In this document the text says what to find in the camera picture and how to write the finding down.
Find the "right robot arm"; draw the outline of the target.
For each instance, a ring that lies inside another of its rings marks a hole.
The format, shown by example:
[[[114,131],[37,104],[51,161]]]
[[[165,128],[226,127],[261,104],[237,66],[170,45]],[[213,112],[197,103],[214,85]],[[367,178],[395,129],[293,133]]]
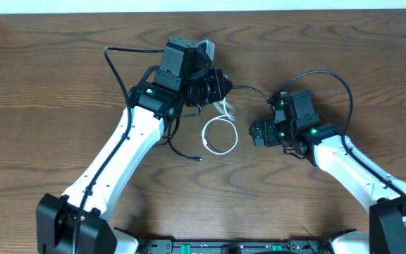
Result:
[[[369,232],[342,231],[319,253],[406,253],[406,182],[359,151],[333,123],[323,123],[307,91],[282,92],[271,100],[273,117],[250,127],[255,146],[280,145],[330,174],[369,215]]]

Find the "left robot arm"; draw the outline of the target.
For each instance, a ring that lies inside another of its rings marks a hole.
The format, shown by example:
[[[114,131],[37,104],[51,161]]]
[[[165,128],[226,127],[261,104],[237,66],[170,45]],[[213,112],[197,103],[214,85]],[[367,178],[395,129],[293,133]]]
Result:
[[[139,240],[112,229],[118,199],[147,152],[183,107],[221,101],[232,82],[213,68],[215,45],[172,36],[161,63],[122,89],[126,107],[115,131],[85,172],[60,197],[45,194],[36,209],[39,253],[136,253]]]

